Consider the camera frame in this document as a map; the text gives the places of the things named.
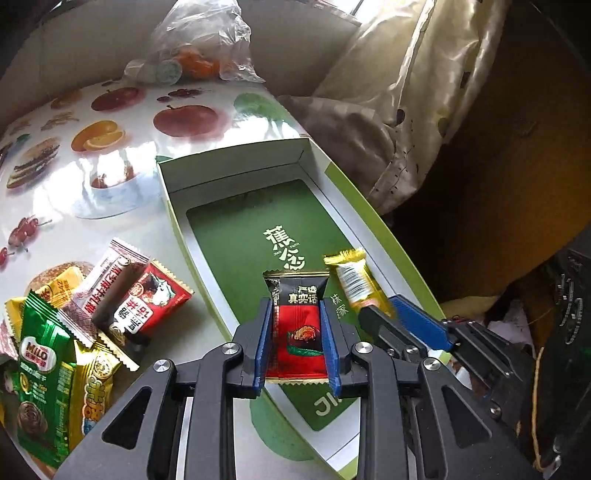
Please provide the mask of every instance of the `green snack packet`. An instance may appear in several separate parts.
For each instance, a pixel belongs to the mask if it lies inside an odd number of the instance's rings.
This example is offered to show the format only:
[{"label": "green snack packet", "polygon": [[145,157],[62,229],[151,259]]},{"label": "green snack packet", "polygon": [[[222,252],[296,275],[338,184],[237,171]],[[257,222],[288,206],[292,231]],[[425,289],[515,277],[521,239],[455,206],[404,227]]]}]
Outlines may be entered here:
[{"label": "green snack packet", "polygon": [[74,342],[57,310],[31,291],[24,306],[18,359],[18,441],[58,468],[69,453],[68,419]]}]

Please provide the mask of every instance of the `red candy wrapper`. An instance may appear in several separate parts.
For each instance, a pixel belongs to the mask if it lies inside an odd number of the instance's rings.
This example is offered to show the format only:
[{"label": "red candy wrapper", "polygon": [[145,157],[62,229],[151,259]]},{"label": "red candy wrapper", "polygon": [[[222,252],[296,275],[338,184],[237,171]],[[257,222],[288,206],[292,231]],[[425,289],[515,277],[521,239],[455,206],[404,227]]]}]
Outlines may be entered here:
[{"label": "red candy wrapper", "polygon": [[191,295],[193,290],[153,260],[114,313],[95,322],[100,330],[99,337],[126,367],[136,371],[153,328]]},{"label": "red candy wrapper", "polygon": [[8,331],[7,322],[0,317],[0,365],[7,360],[18,360],[18,351]]},{"label": "red candy wrapper", "polygon": [[326,380],[319,301],[329,272],[263,273],[273,301],[272,351],[267,379],[282,383]]}]

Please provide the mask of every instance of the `gold foil wrapper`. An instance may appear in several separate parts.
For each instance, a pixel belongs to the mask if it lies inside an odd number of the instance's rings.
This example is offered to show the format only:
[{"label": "gold foil wrapper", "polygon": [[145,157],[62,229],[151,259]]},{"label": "gold foil wrapper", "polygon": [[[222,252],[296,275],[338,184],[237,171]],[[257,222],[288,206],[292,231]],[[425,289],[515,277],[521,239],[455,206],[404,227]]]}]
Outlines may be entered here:
[{"label": "gold foil wrapper", "polygon": [[344,250],[337,255],[326,255],[324,263],[335,267],[341,288],[351,308],[359,313],[363,307],[374,305],[394,318],[394,309],[367,265],[363,248]]},{"label": "gold foil wrapper", "polygon": [[[51,306],[59,309],[72,297],[72,291],[84,280],[84,275],[78,267],[69,267],[56,278],[35,291],[43,300]],[[20,343],[22,329],[22,314],[27,297],[17,297],[8,300],[5,304],[7,327],[15,340]]]},{"label": "gold foil wrapper", "polygon": [[70,399],[70,451],[92,430],[111,406],[113,376],[121,362],[101,343],[84,347],[77,340],[76,369]]}]

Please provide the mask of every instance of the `red and white wrapper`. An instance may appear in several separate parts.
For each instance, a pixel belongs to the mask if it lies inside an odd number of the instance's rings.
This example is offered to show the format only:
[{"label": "red and white wrapper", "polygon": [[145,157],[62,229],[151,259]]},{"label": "red and white wrapper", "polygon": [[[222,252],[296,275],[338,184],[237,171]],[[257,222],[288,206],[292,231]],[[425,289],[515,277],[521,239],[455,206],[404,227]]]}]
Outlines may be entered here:
[{"label": "red and white wrapper", "polygon": [[10,359],[18,360],[18,351],[8,331],[6,320],[0,317],[0,365]]},{"label": "red and white wrapper", "polygon": [[131,371],[139,368],[156,325],[185,303],[193,290],[152,260],[106,321],[99,337]]},{"label": "red and white wrapper", "polygon": [[111,240],[103,257],[72,293],[72,299],[60,309],[58,319],[85,347],[92,347],[98,337],[94,322],[121,301],[149,260],[132,245],[117,238]]}]

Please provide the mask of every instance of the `open cardboard box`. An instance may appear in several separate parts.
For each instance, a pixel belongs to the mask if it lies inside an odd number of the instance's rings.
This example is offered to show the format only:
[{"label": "open cardboard box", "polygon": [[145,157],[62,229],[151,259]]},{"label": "open cardboard box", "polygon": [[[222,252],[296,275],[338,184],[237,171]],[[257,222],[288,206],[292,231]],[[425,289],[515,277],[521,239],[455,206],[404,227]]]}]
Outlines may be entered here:
[{"label": "open cardboard box", "polygon": [[[363,247],[387,296],[402,294],[443,317],[390,230],[310,138],[219,148],[162,161],[158,168],[180,248],[228,339],[268,296],[264,270],[318,269],[322,254],[339,248]],[[291,252],[275,248],[272,233],[279,226],[294,241]],[[340,307],[342,321],[356,322],[334,278],[324,298],[337,312]],[[327,384],[265,389],[325,462],[343,478],[356,475],[359,400],[334,398]]]}]

